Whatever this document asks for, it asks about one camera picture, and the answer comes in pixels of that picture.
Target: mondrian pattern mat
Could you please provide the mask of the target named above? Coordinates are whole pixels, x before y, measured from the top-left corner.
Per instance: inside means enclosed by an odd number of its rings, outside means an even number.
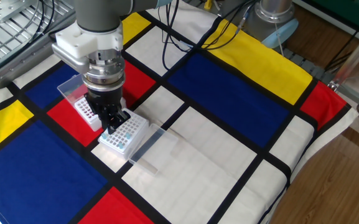
[[[302,166],[356,118],[244,32],[200,50],[226,21],[182,1],[173,41],[198,47],[168,44],[166,70],[166,20],[157,9],[123,20],[123,94],[178,138],[168,161],[153,176],[101,146],[103,130],[57,90],[77,73],[51,56],[0,89],[1,223],[267,223]]]

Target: transparent box lid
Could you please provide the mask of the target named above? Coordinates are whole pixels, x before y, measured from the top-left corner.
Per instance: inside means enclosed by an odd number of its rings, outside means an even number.
[[[88,91],[82,81],[81,74],[73,76],[73,78],[58,86],[57,89],[72,105],[83,98],[84,94]]]
[[[178,138],[156,124],[151,124],[139,146],[129,155],[129,162],[156,175],[171,159]]]

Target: blue patch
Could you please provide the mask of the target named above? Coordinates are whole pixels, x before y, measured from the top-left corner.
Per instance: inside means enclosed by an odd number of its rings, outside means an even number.
[[[65,64],[27,91],[26,95],[43,109],[61,95],[57,87],[77,74],[78,72]]]
[[[106,182],[38,121],[0,151],[0,221],[67,223]]]
[[[240,78],[195,54],[169,83],[241,134],[264,147],[288,110]]]

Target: yellow patch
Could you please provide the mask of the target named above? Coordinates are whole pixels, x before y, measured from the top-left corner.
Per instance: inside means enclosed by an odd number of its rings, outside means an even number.
[[[33,114],[19,100],[1,110],[0,143],[31,117],[33,117]]]
[[[138,13],[132,13],[123,21],[124,44],[134,38],[138,33],[144,30],[150,22],[140,16]]]
[[[217,31],[205,43],[209,44],[215,40],[226,23],[226,20],[222,21]],[[236,29],[237,26],[230,24],[219,41],[209,48],[228,42]],[[210,52],[292,105],[312,81],[312,77],[298,65],[265,47],[243,31],[240,31],[228,45]]]

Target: floor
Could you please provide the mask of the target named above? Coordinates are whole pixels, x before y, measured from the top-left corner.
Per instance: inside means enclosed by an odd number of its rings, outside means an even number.
[[[325,67],[350,38],[303,8],[297,7],[295,16],[300,26],[287,48],[318,66]],[[354,40],[343,54],[358,43]],[[347,85],[359,91],[359,66],[352,77]],[[359,223],[358,119],[301,170],[271,220],[280,223]]]

